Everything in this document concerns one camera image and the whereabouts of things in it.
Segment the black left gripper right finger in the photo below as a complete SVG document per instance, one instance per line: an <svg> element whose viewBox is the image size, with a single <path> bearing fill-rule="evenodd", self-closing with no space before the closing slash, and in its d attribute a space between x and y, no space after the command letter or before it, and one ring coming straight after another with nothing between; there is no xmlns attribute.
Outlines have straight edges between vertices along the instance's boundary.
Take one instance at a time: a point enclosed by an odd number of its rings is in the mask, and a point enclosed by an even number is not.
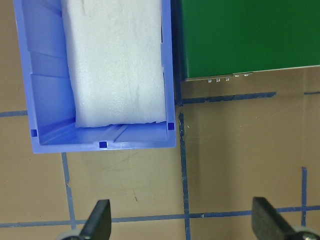
<svg viewBox="0 0 320 240"><path fill-rule="evenodd" d="M252 199L251 227L258 240L299 240L300 235L264 197Z"/></svg>

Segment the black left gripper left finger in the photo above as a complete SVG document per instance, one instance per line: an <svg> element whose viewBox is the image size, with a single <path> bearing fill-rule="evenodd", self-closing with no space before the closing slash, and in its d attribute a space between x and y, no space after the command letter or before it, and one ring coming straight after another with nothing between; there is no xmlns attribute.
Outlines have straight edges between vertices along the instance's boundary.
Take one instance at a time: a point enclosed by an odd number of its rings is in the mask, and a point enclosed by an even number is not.
<svg viewBox="0 0 320 240"><path fill-rule="evenodd" d="M81 240L108 240L111 236L111 204L109 199L98 200L79 233Z"/></svg>

